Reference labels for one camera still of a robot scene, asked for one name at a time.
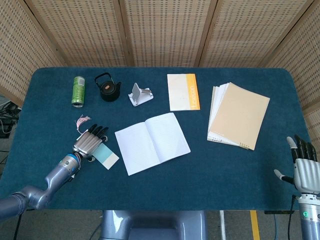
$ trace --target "green can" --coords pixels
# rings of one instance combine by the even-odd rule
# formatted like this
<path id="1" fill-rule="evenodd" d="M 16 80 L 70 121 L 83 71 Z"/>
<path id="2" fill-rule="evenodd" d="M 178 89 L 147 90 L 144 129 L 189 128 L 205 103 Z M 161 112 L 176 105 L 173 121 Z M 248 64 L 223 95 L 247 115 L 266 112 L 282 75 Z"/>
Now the green can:
<path id="1" fill-rule="evenodd" d="M 76 76 L 73 79 L 72 106 L 81 108 L 85 104 L 86 80 L 82 76 Z"/>

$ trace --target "robot finger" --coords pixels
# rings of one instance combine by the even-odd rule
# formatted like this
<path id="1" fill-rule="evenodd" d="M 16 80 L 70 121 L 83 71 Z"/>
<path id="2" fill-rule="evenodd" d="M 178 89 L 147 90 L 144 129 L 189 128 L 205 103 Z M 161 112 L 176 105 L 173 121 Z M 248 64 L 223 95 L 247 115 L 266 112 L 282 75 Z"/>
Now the robot finger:
<path id="1" fill-rule="evenodd" d="M 293 160 L 293 163 L 295 164 L 296 163 L 296 159 L 299 158 L 298 147 L 297 147 L 295 141 L 290 136 L 288 136 L 286 138 L 286 141 L 290 145 L 292 160 Z"/>
<path id="2" fill-rule="evenodd" d="M 92 132 L 92 134 L 93 134 L 93 135 L 97 135 L 98 132 L 99 132 L 101 129 L 102 129 L 102 126 L 98 126 L 98 127 Z"/>
<path id="3" fill-rule="evenodd" d="M 310 159 L 310 160 L 313 160 L 312 159 L 312 149 L 311 149 L 311 147 L 310 147 L 310 143 L 308 142 L 308 143 L 306 143 L 306 142 L 304 142 L 304 148 L 305 148 L 305 158 L 306 159 Z"/>
<path id="4" fill-rule="evenodd" d="M 104 129 L 102 129 L 96 136 L 97 136 L 98 138 L 101 138 L 108 129 L 109 129 L 109 128 L 106 126 L 106 127 L 105 127 Z"/>
<path id="5" fill-rule="evenodd" d="M 306 148 L 303 144 L 303 140 L 298 136 L 298 135 L 294 135 L 294 138 L 296 140 L 296 144 L 297 144 L 297 147 L 298 147 L 298 154 L 299 154 L 299 158 L 300 159 L 305 159 L 306 158 Z"/>
<path id="6" fill-rule="evenodd" d="M 311 158 L 309 158 L 309 159 L 317 162 L 317 153 L 316 153 L 315 147 L 310 142 L 308 142 L 307 144 L 308 144 L 308 147 L 311 151 Z"/>
<path id="7" fill-rule="evenodd" d="M 92 133 L 92 131 L 95 129 L 96 126 L 97 126 L 97 124 L 93 124 L 93 125 L 89 128 L 88 132 L 89 132 L 89 133 Z"/>
<path id="8" fill-rule="evenodd" d="M 285 181 L 289 184 L 295 184 L 292 177 L 283 175 L 278 169 L 274 169 L 273 172 L 280 180 Z"/>

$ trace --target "open notebook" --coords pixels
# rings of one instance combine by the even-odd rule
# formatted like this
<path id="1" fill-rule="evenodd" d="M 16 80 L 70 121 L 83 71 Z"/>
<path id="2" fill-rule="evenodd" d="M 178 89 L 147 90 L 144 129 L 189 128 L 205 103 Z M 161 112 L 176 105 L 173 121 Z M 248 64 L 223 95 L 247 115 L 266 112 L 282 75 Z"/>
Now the open notebook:
<path id="1" fill-rule="evenodd" d="M 214 86 L 207 140 L 254 150 L 269 100 L 231 82 Z"/>
<path id="2" fill-rule="evenodd" d="M 190 153 L 172 112 L 116 131 L 115 137 L 129 176 Z"/>

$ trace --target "white phone stand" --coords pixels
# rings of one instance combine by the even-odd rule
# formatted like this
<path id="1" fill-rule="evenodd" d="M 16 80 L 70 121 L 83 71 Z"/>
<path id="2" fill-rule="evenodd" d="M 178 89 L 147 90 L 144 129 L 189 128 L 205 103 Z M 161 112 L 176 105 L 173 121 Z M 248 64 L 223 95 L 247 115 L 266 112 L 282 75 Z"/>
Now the white phone stand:
<path id="1" fill-rule="evenodd" d="M 154 98 L 154 95 L 149 88 L 139 88 L 137 83 L 134 83 L 132 93 L 128 94 L 128 96 L 134 107 Z"/>

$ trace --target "teapot handle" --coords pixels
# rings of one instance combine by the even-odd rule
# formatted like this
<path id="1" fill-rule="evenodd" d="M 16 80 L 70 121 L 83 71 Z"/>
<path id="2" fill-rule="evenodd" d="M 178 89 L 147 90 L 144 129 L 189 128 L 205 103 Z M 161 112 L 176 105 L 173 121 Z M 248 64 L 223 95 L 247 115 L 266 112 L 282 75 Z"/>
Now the teapot handle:
<path id="1" fill-rule="evenodd" d="M 102 74 L 100 74 L 100 75 L 98 75 L 98 76 L 96 76 L 96 77 L 94 78 L 95 84 L 98 86 L 98 88 L 99 88 L 100 90 L 102 89 L 102 87 L 101 87 L 101 85 L 98 83 L 98 78 L 100 78 L 100 77 L 102 77 L 102 76 L 104 76 L 104 75 L 108 75 L 108 76 L 110 77 L 111 81 L 113 82 L 113 84 L 116 85 L 115 82 L 114 82 L 114 80 L 112 79 L 110 73 L 104 72 L 104 73 L 102 73 Z"/>

